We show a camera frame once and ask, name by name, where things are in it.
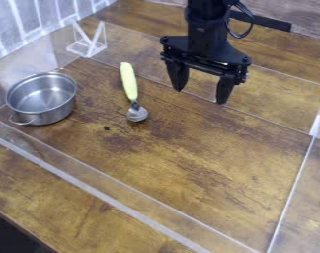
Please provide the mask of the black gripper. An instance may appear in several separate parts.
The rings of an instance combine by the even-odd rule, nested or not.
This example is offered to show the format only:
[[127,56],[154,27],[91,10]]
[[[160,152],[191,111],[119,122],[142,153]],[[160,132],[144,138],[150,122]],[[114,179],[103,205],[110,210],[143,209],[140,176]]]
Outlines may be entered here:
[[219,45],[203,42],[192,46],[190,36],[163,36],[160,59],[175,91],[180,91],[187,83],[188,69],[221,77],[217,85],[217,103],[225,104],[231,95],[234,86],[245,83],[247,67],[251,59],[241,53],[227,42]]

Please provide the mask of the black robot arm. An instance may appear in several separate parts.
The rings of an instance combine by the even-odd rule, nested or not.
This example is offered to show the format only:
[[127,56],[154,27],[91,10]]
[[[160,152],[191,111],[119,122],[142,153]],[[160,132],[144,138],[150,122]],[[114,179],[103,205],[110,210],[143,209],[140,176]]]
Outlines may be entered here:
[[[250,26],[238,34],[230,28],[230,10],[235,6],[249,17]],[[175,91],[187,83],[188,69],[219,77],[215,100],[225,104],[237,85],[246,82],[251,59],[229,43],[227,35],[243,38],[254,26],[254,15],[241,0],[187,0],[186,36],[162,36],[160,60]]]

